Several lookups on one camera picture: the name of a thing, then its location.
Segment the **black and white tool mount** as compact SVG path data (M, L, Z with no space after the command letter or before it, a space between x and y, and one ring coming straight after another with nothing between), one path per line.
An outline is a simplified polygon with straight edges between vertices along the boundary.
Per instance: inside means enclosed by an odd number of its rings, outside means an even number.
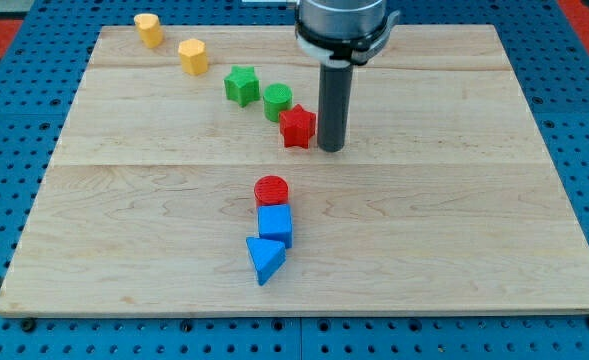
M372 32L354 39L328 38L314 33L301 21L295 23L296 38L301 50L322 65L345 68L364 66L387 45L401 12L391 12Z

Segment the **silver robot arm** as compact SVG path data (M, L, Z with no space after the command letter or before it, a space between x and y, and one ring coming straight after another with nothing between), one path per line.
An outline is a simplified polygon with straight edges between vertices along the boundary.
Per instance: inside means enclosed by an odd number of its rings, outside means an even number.
M317 144L325 152L345 146L353 69L386 46L401 12L386 0L299 0L295 36L319 62Z

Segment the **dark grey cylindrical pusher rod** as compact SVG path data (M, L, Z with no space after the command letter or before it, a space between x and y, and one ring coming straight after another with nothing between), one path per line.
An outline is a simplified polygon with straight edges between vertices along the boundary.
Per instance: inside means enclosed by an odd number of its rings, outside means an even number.
M338 152L345 145L352 78L352 65L320 67L317 144L325 152Z

